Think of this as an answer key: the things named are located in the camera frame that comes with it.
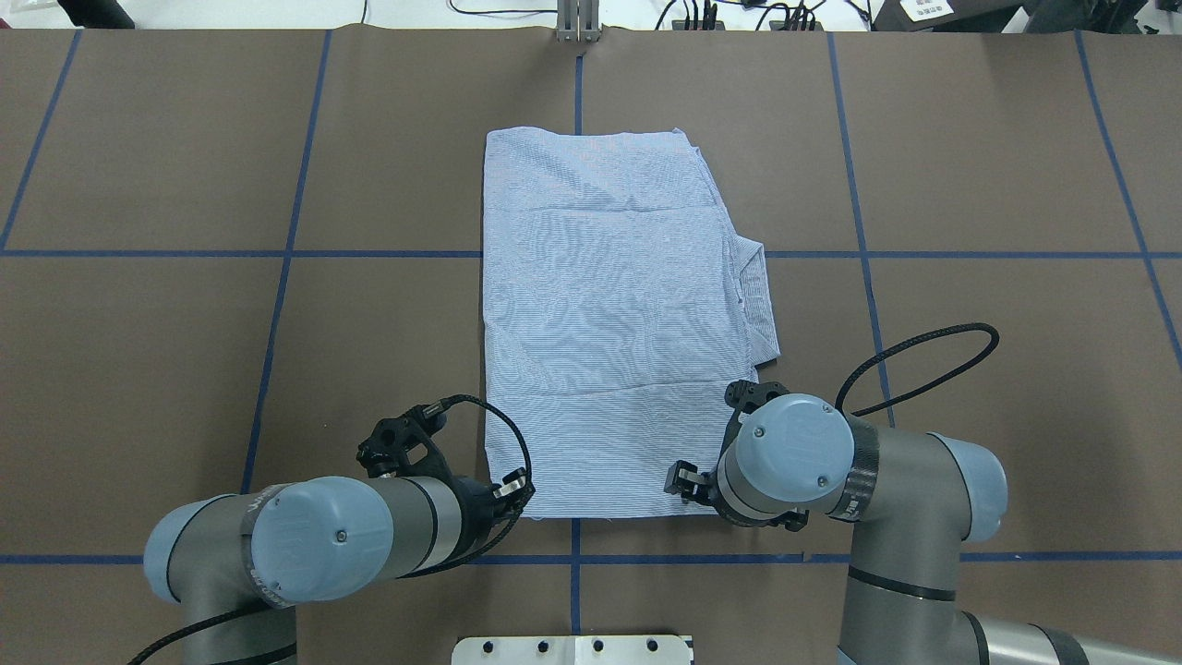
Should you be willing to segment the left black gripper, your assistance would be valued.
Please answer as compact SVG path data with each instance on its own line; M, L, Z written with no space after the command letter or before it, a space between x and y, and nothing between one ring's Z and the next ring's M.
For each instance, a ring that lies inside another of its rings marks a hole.
M446 455L431 439L446 425L453 405L472 404L502 419L505 413L480 397L443 397L435 403L414 405L398 417L377 422L372 432L357 446L357 462L370 478L431 478L442 481L457 500L460 536L452 554L485 555L504 540L491 536L506 514L522 514L535 497L535 483L526 467L508 472L501 483L473 480L452 471Z

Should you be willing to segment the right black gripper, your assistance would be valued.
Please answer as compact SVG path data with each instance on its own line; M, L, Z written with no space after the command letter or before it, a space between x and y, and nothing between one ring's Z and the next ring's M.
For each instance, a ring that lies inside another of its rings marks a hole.
M702 471L688 459L676 459L668 468L663 491L682 504L712 508L730 524L743 527L780 527L790 533L803 530L808 523L808 510L793 508L782 500L767 498L756 493L739 465L733 446L742 433L743 420L777 397L790 395L779 382L734 382L726 389L726 404L733 408L730 420L723 430L717 464Z

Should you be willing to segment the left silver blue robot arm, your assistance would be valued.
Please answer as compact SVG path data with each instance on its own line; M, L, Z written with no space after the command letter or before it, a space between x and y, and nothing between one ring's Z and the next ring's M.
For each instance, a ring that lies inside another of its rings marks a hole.
M460 404L509 429L520 467L499 481L452 471L434 437ZM366 478L293 481L165 514L147 540L143 572L152 594L186 611L186 626L132 661L188 639L186 664L293 664L298 606L470 563L502 543L535 496L520 428L473 395L377 422L357 462Z

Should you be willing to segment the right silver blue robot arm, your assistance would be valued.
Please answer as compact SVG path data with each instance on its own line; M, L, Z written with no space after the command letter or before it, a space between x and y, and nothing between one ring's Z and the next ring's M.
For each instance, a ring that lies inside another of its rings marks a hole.
M877 428L777 382L734 382L708 470L678 459L664 491L730 524L852 524L840 664L1169 664L1171 657L957 607L961 550L999 530L1007 476L992 451Z

